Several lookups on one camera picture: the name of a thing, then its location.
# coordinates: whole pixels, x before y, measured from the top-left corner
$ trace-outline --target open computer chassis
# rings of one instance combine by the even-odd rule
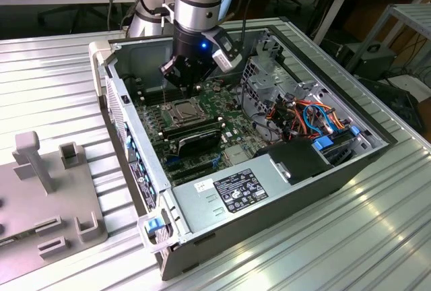
[[[102,115],[163,280],[337,191],[396,143],[271,26],[247,28],[241,65],[216,70],[187,100],[158,71],[171,37],[98,46]],[[310,79],[298,79],[286,59]],[[328,107],[307,111],[301,102]]]

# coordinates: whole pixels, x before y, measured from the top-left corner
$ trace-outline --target metal shelf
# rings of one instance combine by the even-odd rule
[[[377,23],[373,26],[370,33],[368,33],[360,48],[356,51],[350,62],[346,66],[346,70],[352,72],[358,64],[361,56],[365,53],[366,49],[370,46],[371,42],[380,32],[382,27],[386,24],[388,19],[393,16],[398,19],[395,27],[389,32],[388,36],[383,41],[383,44],[389,46],[394,39],[395,35],[400,31],[403,25],[409,26],[417,33],[431,39],[431,5],[428,4],[407,4],[407,5],[389,5]],[[431,51],[425,55],[420,62],[414,67],[416,70],[420,65],[423,65],[431,58]]]

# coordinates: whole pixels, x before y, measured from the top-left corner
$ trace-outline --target motherboard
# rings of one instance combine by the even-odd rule
[[[135,107],[173,185],[249,160],[270,144],[271,133],[261,136],[235,88],[221,81],[202,83],[192,98],[165,101],[148,106],[138,100]]]

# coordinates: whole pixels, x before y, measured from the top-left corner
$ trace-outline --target blue cable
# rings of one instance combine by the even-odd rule
[[[214,158],[212,160],[212,162],[213,162],[213,168],[216,168],[218,166],[218,162],[220,161],[220,158],[222,158],[222,155],[218,154],[218,157],[216,157],[216,158]]]
[[[314,129],[314,130],[315,130],[315,131],[317,131],[320,135],[322,135],[322,132],[321,132],[318,128],[313,127],[313,126],[308,122],[308,117],[307,117],[307,113],[306,113],[306,111],[307,111],[307,108],[308,108],[308,107],[315,107],[317,110],[319,110],[319,111],[323,114],[323,116],[325,117],[325,120],[326,120],[326,122],[328,122],[328,125],[330,126],[330,128],[332,128],[332,130],[333,130],[334,132],[338,132],[338,128],[337,128],[337,126],[335,126],[335,125],[332,123],[331,119],[329,119],[328,115],[326,114],[325,109],[323,109],[322,107],[317,106],[317,105],[315,105],[315,104],[309,104],[307,107],[305,107],[305,108],[304,108],[303,116],[304,116],[305,123],[306,123],[306,125],[307,125],[308,127],[310,127],[311,129]]]
[[[305,121],[305,125],[307,125],[308,127],[310,127],[311,129],[314,129],[317,133],[319,133],[319,135],[322,135],[322,132],[319,128],[312,126],[309,122],[308,122],[308,117],[307,117],[307,109],[308,107],[311,107],[311,105],[307,106],[304,108],[304,112],[302,113],[302,116],[304,117],[304,121]]]

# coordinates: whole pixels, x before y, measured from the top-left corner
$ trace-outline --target warning label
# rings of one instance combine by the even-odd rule
[[[216,181],[214,186],[232,213],[268,197],[250,168]]]

